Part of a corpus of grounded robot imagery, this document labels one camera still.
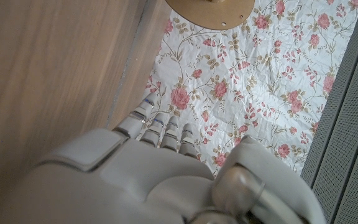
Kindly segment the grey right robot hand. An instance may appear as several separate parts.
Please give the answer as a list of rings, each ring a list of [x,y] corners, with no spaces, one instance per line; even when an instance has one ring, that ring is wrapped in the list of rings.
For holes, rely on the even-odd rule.
[[[244,136],[213,174],[193,130],[146,96],[114,129],[46,154],[9,191],[0,223],[324,223],[305,181]]]

